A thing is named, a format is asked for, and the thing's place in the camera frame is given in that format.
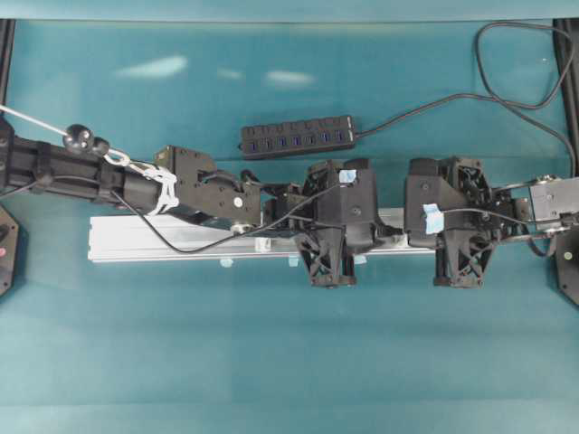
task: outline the black cable wire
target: black cable wire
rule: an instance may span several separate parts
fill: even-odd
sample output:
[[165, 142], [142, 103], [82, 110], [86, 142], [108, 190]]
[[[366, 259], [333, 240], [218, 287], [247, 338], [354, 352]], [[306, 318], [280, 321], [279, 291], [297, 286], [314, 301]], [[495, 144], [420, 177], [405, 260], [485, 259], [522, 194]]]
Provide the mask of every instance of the black cable wire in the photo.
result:
[[514, 217], [509, 217], [508, 215], [501, 214], [500, 212], [481, 210], [480, 208], [454, 208], [452, 210], [441, 211], [441, 213], [443, 213], [443, 214], [450, 214], [453, 212], [478, 212], [479, 214], [494, 215], [495, 217], [499, 217], [500, 219], [507, 220], [507, 221], [513, 222], [513, 223], [522, 224], [524, 226], [527, 226], [528, 224], [548, 224], [548, 223], [560, 223], [561, 222], [561, 219], [524, 221], [524, 220], [515, 219]]
[[[84, 176], [77, 176], [77, 175], [56, 175], [53, 178], [54, 181], [65, 180], [65, 179], [71, 180], [71, 181], [83, 181], [86, 183], [99, 184], [99, 181], [97, 181], [96, 179], [85, 178]], [[9, 192], [0, 193], [0, 199], [5, 199], [6, 197], [12, 196], [13, 194], [17, 194], [17, 193], [25, 192], [26, 190], [30, 190], [38, 183], [39, 183], [39, 181], [37, 179], [35, 179], [34, 181], [32, 181], [28, 184], [22, 185], [20, 187], [16, 187], [13, 190], [10, 190]]]
[[[522, 29], [555, 32], [555, 33], [559, 33], [562, 36], [564, 36], [564, 38], [569, 42], [569, 57], [567, 59], [567, 62], [565, 63], [564, 68], [561, 70], [561, 73], [559, 74], [559, 79], [557, 80], [555, 86], [551, 89], [551, 91], [549, 93], [547, 93], [546, 97], [544, 97], [537, 104], [526, 104], [524, 102], [511, 101], [509, 99], [503, 99], [490, 87], [489, 80], [487, 79], [487, 74], [486, 74], [486, 72], [484, 70], [484, 66], [482, 64], [482, 58], [480, 56], [480, 37], [487, 30], [492, 29], [494, 27], [516, 27], [516, 28], [522, 28]], [[381, 131], [383, 129], [391, 127], [392, 125], [394, 125], [402, 120], [405, 120], [411, 116], [418, 115], [418, 114], [424, 112], [425, 110], [433, 109], [433, 108], [438, 107], [442, 104], [446, 104], [447, 102], [454, 101], [455, 99], [476, 99], [476, 100], [482, 100], [482, 101], [496, 102], [496, 103], [502, 105], [505, 109], [508, 109], [513, 114], [520, 117], [521, 119], [525, 120], [529, 124], [545, 131], [547, 134], [550, 134], [551, 136], [553, 136], [553, 137], [557, 138], [559, 141], [561, 141], [565, 145], [567, 152], [569, 153], [570, 165], [571, 165], [571, 170], [570, 170], [571, 177], [575, 176], [576, 154], [575, 154], [575, 151], [573, 149], [573, 146], [569, 142], [569, 139], [567, 137], [565, 137], [564, 135], [562, 135], [561, 133], [559, 133], [558, 131], [555, 131], [554, 129], [539, 122], [538, 120], [530, 118], [529, 116], [525, 115], [524, 113], [522, 113], [521, 111], [518, 110], [518, 109], [526, 109], [526, 110], [542, 109], [543, 107], [547, 106], [553, 100], [553, 98], [556, 96], [556, 93], [559, 91], [559, 88], [561, 87], [561, 83], [565, 79], [565, 76], [566, 76], [567, 72], [569, 71], [571, 64], [572, 64], [572, 61], [573, 61], [573, 58], [574, 58], [574, 44], [573, 44], [573, 40], [571, 39], [571, 36], [569, 35], [569, 33], [565, 32], [561, 29], [557, 29], [556, 27], [553, 27], [550, 25], [543, 25], [543, 24], [516, 23], [516, 22], [510, 22], [510, 21], [490, 23], [490, 24], [487, 24], [487, 25], [484, 25], [483, 27], [481, 27], [475, 36], [475, 57], [477, 60], [477, 66], [479, 69], [480, 78], [482, 80], [482, 83], [483, 83], [486, 91], [489, 93], [489, 96], [480, 95], [477, 93], [455, 93], [453, 95], [449, 95], [448, 97], [444, 97], [441, 99], [437, 99], [433, 102], [423, 104], [418, 108], [415, 108], [413, 110], [410, 110], [410, 111], [403, 113], [402, 115], [398, 115], [398, 116], [395, 116], [394, 118], [388, 119], [384, 123], [378, 125], [377, 127], [368, 129], [366, 131], [360, 131], [360, 132], [356, 133], [356, 137], [362, 138], [362, 137], [370, 136], [372, 134], [377, 133], [378, 131]]]
[[279, 219], [276, 219], [275, 221], [259, 226], [255, 229], [252, 229], [250, 231], [247, 232], [243, 232], [243, 233], [236, 233], [234, 235], [231, 235], [229, 237], [225, 237], [221, 240], [212, 242], [210, 244], [207, 244], [206, 246], [203, 247], [199, 247], [197, 249], [191, 249], [191, 250], [184, 250], [184, 249], [179, 249], [177, 246], [174, 246], [173, 244], [171, 244], [162, 234], [161, 232], [158, 231], [158, 229], [153, 226], [153, 224], [147, 219], [147, 217], [145, 217], [145, 215], [143, 215], [142, 212], [140, 212], [139, 210], [137, 210], [134, 206], [132, 206], [130, 203], [128, 203], [120, 194], [118, 194], [117, 192], [115, 192], [114, 190], [111, 191], [110, 193], [115, 196], [119, 202], [121, 202], [123, 205], [125, 205], [131, 212], [133, 212], [136, 216], [138, 216], [147, 226], [148, 228], [163, 242], [163, 244], [165, 244], [169, 249], [171, 249], [172, 251], [175, 251], [177, 253], [181, 253], [181, 254], [193, 254], [193, 253], [201, 253], [202, 251], [206, 251], [209, 249], [212, 249], [213, 247], [217, 247], [221, 244], [224, 244], [225, 242], [231, 241], [231, 240], [237, 240], [239, 238], [242, 237], [247, 237], [250, 235], [255, 235], [256, 233], [259, 232], [263, 232], [266, 231], [268, 229], [271, 229], [275, 226], [277, 226], [278, 224], [280, 224], [281, 222], [287, 220], [289, 217], [291, 217], [291, 215], [303, 208], [304, 206], [306, 206], [309, 203], [312, 203], [313, 201], [315, 201], [316, 199], [318, 199], [320, 196], [331, 192], [332, 190], [334, 190], [335, 188], [338, 187], [342, 187], [345, 185], [342, 184], [335, 184], [332, 185], [331, 187], [327, 188], [326, 190], [322, 190], [321, 192], [318, 192], [316, 194], [311, 195], [308, 199], [305, 199], [303, 201], [301, 201], [300, 203], [298, 203], [297, 205], [293, 206], [292, 208], [289, 209], [289, 211], [287, 211], [285, 214], [283, 214], [281, 217], [279, 217]]

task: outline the teal surface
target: teal surface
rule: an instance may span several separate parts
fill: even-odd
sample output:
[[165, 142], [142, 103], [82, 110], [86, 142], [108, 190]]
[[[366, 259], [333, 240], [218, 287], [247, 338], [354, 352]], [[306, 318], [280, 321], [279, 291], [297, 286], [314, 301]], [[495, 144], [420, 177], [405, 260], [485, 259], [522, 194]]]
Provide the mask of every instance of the teal surface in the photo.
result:
[[576, 0], [3, 0], [3, 18], [219, 23], [384, 23], [566, 18]]
[[[366, 128], [481, 91], [480, 26], [20, 22], [8, 102], [135, 158], [190, 146], [300, 182], [323, 156], [243, 162], [239, 127], [350, 113]], [[500, 29], [483, 50], [511, 99], [537, 100], [555, 78], [548, 34]], [[565, 130], [560, 99], [536, 117]], [[380, 205], [397, 206], [410, 158], [453, 154], [482, 157], [493, 184], [567, 168], [556, 141], [475, 101], [332, 156], [372, 157]], [[3, 432], [576, 432], [579, 310], [525, 246], [499, 249], [481, 290], [434, 288], [432, 257], [392, 257], [327, 291], [277, 259], [94, 265], [89, 217], [112, 210], [48, 195], [5, 205], [26, 236], [0, 302]]]

